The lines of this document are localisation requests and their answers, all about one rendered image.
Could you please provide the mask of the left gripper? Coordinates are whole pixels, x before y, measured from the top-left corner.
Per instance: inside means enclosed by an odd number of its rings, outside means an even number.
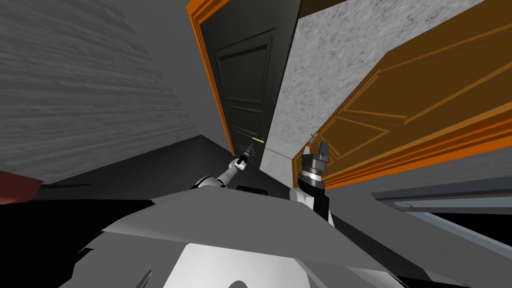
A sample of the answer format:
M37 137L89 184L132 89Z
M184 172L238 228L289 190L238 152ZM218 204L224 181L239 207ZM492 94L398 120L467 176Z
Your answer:
M251 152L253 151L254 144L251 143L238 157L237 168L241 171L245 169L250 159Z

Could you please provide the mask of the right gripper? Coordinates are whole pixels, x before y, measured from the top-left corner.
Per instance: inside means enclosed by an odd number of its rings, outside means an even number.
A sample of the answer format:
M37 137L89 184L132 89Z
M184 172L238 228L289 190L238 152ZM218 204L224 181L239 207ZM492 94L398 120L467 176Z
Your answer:
M311 153L310 146L306 145L301 155L302 170L317 170L320 171L320 173L325 172L329 160L329 145L326 141L320 142L317 154Z

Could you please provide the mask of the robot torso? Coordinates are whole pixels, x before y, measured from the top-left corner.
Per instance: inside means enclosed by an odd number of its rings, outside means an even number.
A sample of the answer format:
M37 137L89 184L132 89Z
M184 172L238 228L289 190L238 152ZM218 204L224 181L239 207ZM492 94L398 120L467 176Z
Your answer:
M61 288L405 288L306 204L205 186L115 221Z

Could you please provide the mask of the black panelled door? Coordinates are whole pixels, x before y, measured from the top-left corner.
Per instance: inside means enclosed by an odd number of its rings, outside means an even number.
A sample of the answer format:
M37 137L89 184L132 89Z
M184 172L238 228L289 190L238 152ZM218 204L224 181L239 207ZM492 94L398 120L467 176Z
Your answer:
M200 24L234 152L259 168L303 0L228 0ZM264 140L260 143L252 137Z

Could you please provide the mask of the brown panelled door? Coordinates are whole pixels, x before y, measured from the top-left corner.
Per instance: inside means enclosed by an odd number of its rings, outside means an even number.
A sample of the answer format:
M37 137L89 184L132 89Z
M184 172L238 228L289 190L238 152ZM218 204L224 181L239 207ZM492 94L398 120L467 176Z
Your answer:
M512 146L512 0L389 50L317 134L327 189Z

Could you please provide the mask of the dark red flat shape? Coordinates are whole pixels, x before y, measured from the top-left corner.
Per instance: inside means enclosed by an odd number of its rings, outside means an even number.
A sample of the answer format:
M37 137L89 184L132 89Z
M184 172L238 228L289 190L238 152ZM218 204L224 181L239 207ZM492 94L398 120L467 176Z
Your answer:
M42 180L0 170L0 205L30 201L42 184Z

